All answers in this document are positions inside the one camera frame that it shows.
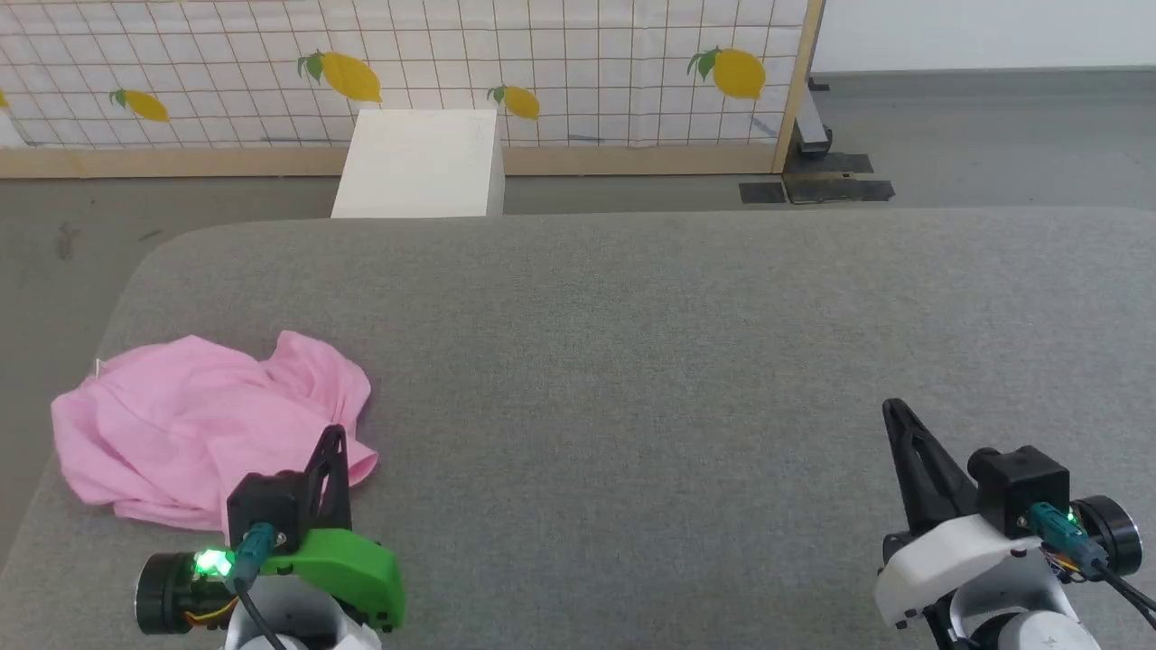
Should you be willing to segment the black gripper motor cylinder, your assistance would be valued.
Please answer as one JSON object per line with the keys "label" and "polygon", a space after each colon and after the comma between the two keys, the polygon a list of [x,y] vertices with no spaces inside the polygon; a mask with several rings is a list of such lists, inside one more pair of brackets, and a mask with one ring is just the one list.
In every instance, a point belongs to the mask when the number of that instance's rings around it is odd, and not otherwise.
{"label": "black gripper motor cylinder", "polygon": [[1070,505],[1085,534],[1106,551],[1111,571],[1128,577],[1140,570],[1143,561],[1142,535],[1131,514],[1116,498],[1095,495],[1074,498]]}
{"label": "black gripper motor cylinder", "polygon": [[194,628],[227,628],[238,599],[227,588],[231,551],[158,552],[142,568],[134,618],[142,634],[181,635]]}

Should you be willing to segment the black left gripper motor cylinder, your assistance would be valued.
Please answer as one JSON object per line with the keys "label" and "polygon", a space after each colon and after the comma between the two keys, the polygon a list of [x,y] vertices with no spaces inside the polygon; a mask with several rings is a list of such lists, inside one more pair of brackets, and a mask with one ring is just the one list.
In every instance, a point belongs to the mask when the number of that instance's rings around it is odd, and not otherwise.
{"label": "black left gripper motor cylinder", "polygon": [[194,628],[227,628],[238,599],[227,588],[231,551],[158,552],[142,568],[134,618],[142,634],[181,635]]}

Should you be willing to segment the pink t-shirt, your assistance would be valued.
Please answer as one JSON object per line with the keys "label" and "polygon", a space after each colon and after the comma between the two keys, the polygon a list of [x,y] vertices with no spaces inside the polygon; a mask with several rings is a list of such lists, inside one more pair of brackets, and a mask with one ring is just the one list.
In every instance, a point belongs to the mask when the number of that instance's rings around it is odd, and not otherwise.
{"label": "pink t-shirt", "polygon": [[351,359],[292,330],[268,359],[200,337],[141,346],[51,404],[55,452],[87,505],[176,529],[227,532],[249,473],[304,470],[329,424],[348,440],[350,483],[378,453],[356,440],[370,382]]}

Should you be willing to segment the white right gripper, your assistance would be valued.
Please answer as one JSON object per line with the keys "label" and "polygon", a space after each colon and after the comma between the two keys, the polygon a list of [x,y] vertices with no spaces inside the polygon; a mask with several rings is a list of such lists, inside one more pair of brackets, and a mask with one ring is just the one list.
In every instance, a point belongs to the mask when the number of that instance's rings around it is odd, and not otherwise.
{"label": "white right gripper", "polygon": [[907,621],[911,610],[921,618],[941,599],[954,630],[1005,610],[1050,610],[1051,568],[1040,539],[1011,540],[975,515],[975,482],[907,402],[887,399],[881,411],[907,531],[919,535],[879,573],[872,596],[883,625]]}

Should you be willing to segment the white rectangular box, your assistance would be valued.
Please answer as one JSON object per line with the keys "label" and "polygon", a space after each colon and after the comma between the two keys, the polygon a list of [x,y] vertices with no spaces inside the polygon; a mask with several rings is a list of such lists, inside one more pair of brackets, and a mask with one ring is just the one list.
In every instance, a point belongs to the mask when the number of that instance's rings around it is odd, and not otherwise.
{"label": "white rectangular box", "polygon": [[363,108],[331,217],[499,217],[505,184],[492,108]]}

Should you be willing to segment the large black floor plate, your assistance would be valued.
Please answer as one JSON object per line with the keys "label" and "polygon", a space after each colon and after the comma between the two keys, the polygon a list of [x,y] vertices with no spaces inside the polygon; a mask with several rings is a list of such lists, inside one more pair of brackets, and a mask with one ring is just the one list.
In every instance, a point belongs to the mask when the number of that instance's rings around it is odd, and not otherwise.
{"label": "large black floor plate", "polygon": [[891,180],[874,177],[867,153],[792,156],[781,173],[786,197],[794,205],[887,202],[896,197]]}

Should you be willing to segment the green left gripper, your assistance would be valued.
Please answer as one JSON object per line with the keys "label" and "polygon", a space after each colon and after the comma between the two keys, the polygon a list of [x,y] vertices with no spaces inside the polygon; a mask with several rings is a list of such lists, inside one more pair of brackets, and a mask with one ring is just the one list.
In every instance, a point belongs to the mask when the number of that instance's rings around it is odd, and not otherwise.
{"label": "green left gripper", "polygon": [[351,532],[350,460],[343,424],[327,424],[305,470],[307,532],[301,547],[264,563],[264,576],[296,576],[355,610],[372,628],[406,621],[406,590],[397,556]]}

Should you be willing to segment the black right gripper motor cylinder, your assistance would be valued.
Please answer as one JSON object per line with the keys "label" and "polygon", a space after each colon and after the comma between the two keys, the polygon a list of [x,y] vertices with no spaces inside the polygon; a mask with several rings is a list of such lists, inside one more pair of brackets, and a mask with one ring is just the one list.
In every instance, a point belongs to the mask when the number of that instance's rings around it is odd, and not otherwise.
{"label": "black right gripper motor cylinder", "polygon": [[1128,577],[1140,570],[1143,561],[1142,535],[1131,514],[1116,498],[1095,495],[1074,498],[1070,505],[1085,534],[1106,551],[1111,571]]}

